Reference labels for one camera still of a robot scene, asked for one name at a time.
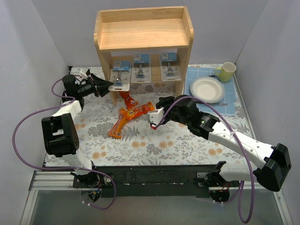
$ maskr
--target gray floor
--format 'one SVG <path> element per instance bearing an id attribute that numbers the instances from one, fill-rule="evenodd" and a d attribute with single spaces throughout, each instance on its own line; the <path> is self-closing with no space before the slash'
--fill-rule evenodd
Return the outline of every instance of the gray floor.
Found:
<path id="1" fill-rule="evenodd" d="M 249 224 L 283 224 L 272 192 L 255 191 L 255 209 Z M 248 215 L 250 190 L 244 191 L 242 212 Z M 99 199 L 102 206 L 111 199 Z M 243 224 L 238 199 L 226 205 L 194 197 L 118 197 L 105 211 L 82 204 L 80 191 L 39 191 L 31 225 L 226 225 Z"/>

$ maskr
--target green cup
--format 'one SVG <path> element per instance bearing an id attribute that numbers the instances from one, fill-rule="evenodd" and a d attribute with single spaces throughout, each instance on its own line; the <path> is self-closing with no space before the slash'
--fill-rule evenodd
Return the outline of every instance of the green cup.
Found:
<path id="1" fill-rule="evenodd" d="M 228 82 L 232 78 L 236 66 L 231 62 L 226 62 L 222 67 L 215 68 L 215 75 L 219 77 L 220 82 Z"/>

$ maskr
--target tabletop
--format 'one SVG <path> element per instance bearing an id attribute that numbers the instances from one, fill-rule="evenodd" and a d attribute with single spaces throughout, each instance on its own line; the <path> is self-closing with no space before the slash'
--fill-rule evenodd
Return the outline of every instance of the tabletop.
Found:
<path id="1" fill-rule="evenodd" d="M 216 68 L 220 64 L 189 65 L 190 67 Z M 72 68 L 71 73 L 79 75 L 81 67 Z M 92 73 L 104 79 L 101 67 L 90 67 Z M 153 105 L 159 97 L 175 96 L 174 84 L 156 82 L 132 84 L 130 95 L 138 105 L 151 101 Z M 126 109 L 124 100 L 118 96 L 117 106 L 113 106 L 110 95 L 84 98 L 83 111 L 74 119 L 79 136 L 79 150 L 96 166 L 112 165 L 202 165 L 219 161 L 246 163 L 243 156 L 211 141 L 193 135 L 185 125 L 170 121 L 157 130 L 150 128 L 146 115 L 133 119 L 122 129 L 122 138 L 108 135 L 118 120 L 119 110 Z M 237 92 L 235 116 L 225 116 L 234 129 L 252 137 L 250 124 Z M 62 159 L 46 155 L 45 166 L 68 166 Z"/>

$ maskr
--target blue checkered cloth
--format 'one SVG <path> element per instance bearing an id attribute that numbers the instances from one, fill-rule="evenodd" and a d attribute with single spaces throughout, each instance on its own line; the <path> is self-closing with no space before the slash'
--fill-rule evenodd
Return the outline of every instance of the blue checkered cloth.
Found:
<path id="1" fill-rule="evenodd" d="M 189 89 L 191 83 L 199 77 L 210 76 L 214 74 L 214 68 L 188 67 L 184 87 L 184 94 L 193 96 Z M 221 101 L 219 101 L 219 103 L 227 103 L 228 105 L 213 105 L 212 107 L 222 115 L 234 116 L 236 95 L 233 78 L 229 82 L 222 84 L 224 85 L 225 96 Z M 209 107 L 203 104 L 197 104 L 197 108 L 202 112 L 214 113 Z"/>

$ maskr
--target plate rim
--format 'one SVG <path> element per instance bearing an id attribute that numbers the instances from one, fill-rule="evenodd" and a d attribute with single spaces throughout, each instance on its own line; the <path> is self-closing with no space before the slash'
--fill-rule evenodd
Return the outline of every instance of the plate rim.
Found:
<path id="1" fill-rule="evenodd" d="M 221 88 L 221 91 L 223 91 L 223 94 L 221 95 L 222 97 L 220 97 L 220 98 L 217 98 L 216 100 L 212 100 L 212 101 L 207 101 L 207 100 L 205 100 L 205 99 L 203 99 L 203 98 L 201 98 L 201 97 L 199 97 L 197 94 L 195 94 L 195 91 L 194 91 L 194 86 L 196 85 L 196 82 L 198 82 L 199 80 L 209 80 L 209 81 L 213 81 L 213 82 L 215 82 L 215 83 L 217 83 L 217 84 L 219 84 L 219 86 L 220 86 L 220 88 Z M 216 103 L 216 102 L 219 102 L 219 101 L 221 101 L 223 98 L 224 98 L 224 96 L 225 96 L 225 88 L 224 88 L 224 86 L 223 86 L 223 84 L 220 82 L 220 81 L 218 81 L 217 79 L 215 79 L 215 78 L 213 78 L 213 77 L 209 77 L 209 76 L 203 76 L 203 77 L 198 77 L 196 80 L 194 80 L 191 84 L 190 84 L 190 91 L 191 91 L 191 94 L 194 96 L 194 97 L 196 97 L 196 98 L 199 98 L 199 99 L 201 99 L 201 100 L 204 100 L 206 103 Z"/>

